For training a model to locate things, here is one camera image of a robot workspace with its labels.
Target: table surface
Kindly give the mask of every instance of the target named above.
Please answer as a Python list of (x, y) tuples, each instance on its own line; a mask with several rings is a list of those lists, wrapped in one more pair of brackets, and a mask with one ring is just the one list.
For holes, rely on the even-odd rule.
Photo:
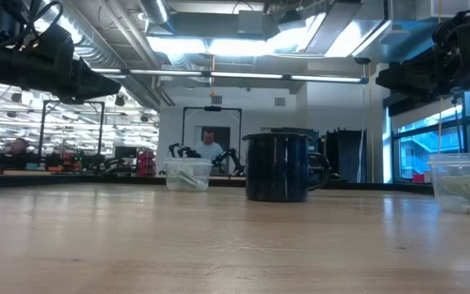
[(0, 189), (0, 293), (301, 292), (470, 293), (470, 216), (378, 191)]

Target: window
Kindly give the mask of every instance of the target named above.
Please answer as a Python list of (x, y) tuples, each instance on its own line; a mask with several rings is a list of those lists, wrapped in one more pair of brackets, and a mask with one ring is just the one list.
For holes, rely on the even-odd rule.
[[(462, 118), (462, 105), (456, 105), (456, 111), (458, 111), (458, 118)], [(421, 127), (428, 127), (428, 126), (436, 125), (438, 124), (439, 119), (440, 119), (440, 114), (434, 114), (428, 118), (424, 118), (417, 122), (413, 122), (407, 126), (401, 127), (398, 129), (398, 132), (412, 131), (412, 130), (419, 129)], [(449, 122), (455, 119), (456, 119), (456, 116), (454, 113), (454, 107), (451, 107), (441, 112), (442, 122)]]
[[(459, 138), (456, 127), (441, 131), (441, 153), (459, 152)], [(412, 179), (413, 174), (429, 171), (429, 155), (438, 153), (438, 131), (430, 131), (400, 139), (400, 177)]]

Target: clear plastic container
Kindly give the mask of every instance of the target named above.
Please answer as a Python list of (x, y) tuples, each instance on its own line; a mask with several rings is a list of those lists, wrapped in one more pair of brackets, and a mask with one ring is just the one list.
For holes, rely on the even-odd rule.
[(431, 155), (432, 186), (441, 207), (470, 214), (470, 154)]
[(204, 158), (167, 158), (166, 187), (170, 191), (203, 192), (208, 189), (211, 160)]

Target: black mug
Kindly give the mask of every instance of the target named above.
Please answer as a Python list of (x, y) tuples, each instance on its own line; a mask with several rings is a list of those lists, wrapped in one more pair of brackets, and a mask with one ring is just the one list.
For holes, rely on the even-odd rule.
[[(330, 175), (323, 154), (309, 153), (310, 136), (296, 133), (261, 133), (244, 136), (246, 149), (246, 196), (250, 200), (304, 202), (308, 191), (321, 188)], [(310, 167), (315, 159), (318, 167)], [(309, 185), (310, 170), (320, 180)]]

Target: mug handle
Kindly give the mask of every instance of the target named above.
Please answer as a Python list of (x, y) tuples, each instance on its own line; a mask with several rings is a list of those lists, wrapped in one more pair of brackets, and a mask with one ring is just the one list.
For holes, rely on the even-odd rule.
[(320, 175), (320, 180), (312, 186), (308, 187), (308, 191), (314, 191), (316, 189), (322, 188), (330, 177), (331, 167), (330, 162), (327, 160), (324, 154), (319, 153), (309, 153), (309, 157), (316, 157), (319, 158), (318, 162), (320, 163), (321, 167), (310, 167), (309, 170), (316, 170), (317, 173)]

